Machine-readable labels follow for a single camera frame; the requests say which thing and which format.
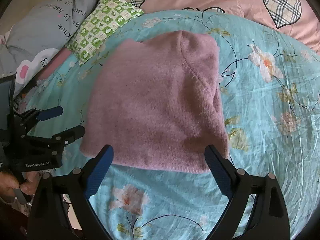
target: bed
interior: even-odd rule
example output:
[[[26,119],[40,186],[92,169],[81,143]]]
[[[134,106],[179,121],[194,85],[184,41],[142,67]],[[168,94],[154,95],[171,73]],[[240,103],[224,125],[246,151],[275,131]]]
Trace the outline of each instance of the bed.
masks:
[[[191,6],[144,14],[118,29],[83,65],[71,54],[34,89],[27,109],[62,106],[64,114],[38,124],[32,134],[51,137],[85,125],[94,81],[108,56],[125,39],[143,41],[176,30],[207,33],[220,47],[220,91],[231,160],[249,174],[272,172],[277,176],[291,239],[295,239],[316,211],[320,195],[320,56],[316,42],[305,41],[307,47],[292,33],[294,38],[282,34],[281,27],[270,27],[273,29],[225,10]],[[261,73],[257,67],[261,59],[269,74],[276,74]],[[66,148],[56,175],[84,166],[88,159],[81,154],[80,143]],[[238,235],[244,230],[253,200],[254,196]],[[115,239],[205,239],[228,199],[221,195],[212,174],[112,165],[90,202]]]

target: blue gripper pad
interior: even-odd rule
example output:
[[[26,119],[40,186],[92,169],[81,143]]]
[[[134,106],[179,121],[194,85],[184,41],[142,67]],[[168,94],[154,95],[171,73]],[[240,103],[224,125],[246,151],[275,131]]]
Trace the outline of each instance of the blue gripper pad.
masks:
[[[99,154],[84,166],[84,179],[86,179],[84,195],[87,199],[97,193],[112,161],[113,148],[110,145],[105,145]]]
[[[233,196],[233,180],[236,180],[236,176],[232,176],[232,170],[235,168],[232,166],[229,160],[222,158],[218,150],[209,145],[204,150],[204,159],[209,166],[209,169],[216,180],[221,193],[231,199]]]
[[[45,121],[59,115],[63,114],[63,108],[61,106],[53,107],[47,110],[42,110],[39,112],[38,116],[36,117],[39,121]]]

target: gray pillow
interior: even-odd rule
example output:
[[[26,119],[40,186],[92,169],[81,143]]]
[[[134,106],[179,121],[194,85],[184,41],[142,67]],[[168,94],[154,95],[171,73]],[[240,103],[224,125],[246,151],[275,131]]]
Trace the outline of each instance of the gray pillow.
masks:
[[[0,44],[0,78],[17,72],[15,95],[67,43],[96,5],[97,0],[48,0],[12,27],[5,44]]]

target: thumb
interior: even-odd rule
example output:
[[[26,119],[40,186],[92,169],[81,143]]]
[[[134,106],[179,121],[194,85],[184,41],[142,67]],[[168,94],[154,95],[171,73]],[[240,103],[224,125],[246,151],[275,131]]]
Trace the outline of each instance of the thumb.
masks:
[[[1,171],[0,172],[0,185],[9,188],[19,188],[19,182],[12,174]]]

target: metal screw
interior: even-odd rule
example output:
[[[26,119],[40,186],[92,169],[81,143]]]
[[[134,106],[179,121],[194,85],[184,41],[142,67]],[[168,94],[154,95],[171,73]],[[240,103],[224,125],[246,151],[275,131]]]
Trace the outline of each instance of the metal screw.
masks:
[[[48,179],[50,177],[50,173],[44,173],[43,175],[42,175],[42,178],[44,178],[44,179]]]
[[[81,169],[80,168],[74,168],[72,171],[73,174],[77,175],[81,173]]]
[[[269,174],[268,174],[268,177],[269,177],[270,179],[275,179],[275,178],[276,178],[276,176],[275,176],[273,173],[269,173]]]
[[[245,170],[244,169],[237,169],[237,173],[239,175],[244,175],[245,174]]]

